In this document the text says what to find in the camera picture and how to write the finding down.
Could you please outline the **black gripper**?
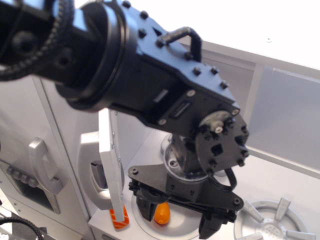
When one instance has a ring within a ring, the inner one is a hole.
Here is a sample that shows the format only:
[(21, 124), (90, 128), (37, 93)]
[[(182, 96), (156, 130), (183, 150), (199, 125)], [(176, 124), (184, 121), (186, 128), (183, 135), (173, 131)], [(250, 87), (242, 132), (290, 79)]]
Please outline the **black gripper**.
[(234, 222), (244, 201), (232, 191), (222, 191), (208, 178), (185, 182), (169, 175), (164, 164), (136, 165), (128, 170), (129, 189), (136, 196), (142, 217), (150, 222), (159, 204), (169, 202), (201, 213), (199, 239), (206, 240), (223, 224)]

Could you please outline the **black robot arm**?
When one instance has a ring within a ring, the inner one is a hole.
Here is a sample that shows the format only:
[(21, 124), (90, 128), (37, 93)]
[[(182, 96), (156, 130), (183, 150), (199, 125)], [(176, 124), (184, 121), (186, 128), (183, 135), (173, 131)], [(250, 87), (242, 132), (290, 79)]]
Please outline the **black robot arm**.
[(249, 132), (201, 51), (192, 28), (168, 32), (127, 0), (0, 3), (1, 81), (40, 76), (76, 110), (109, 108), (171, 133), (166, 154), (176, 165), (133, 166), (129, 188), (148, 221), (164, 202), (200, 212), (208, 239), (244, 206), (232, 167), (244, 165)]

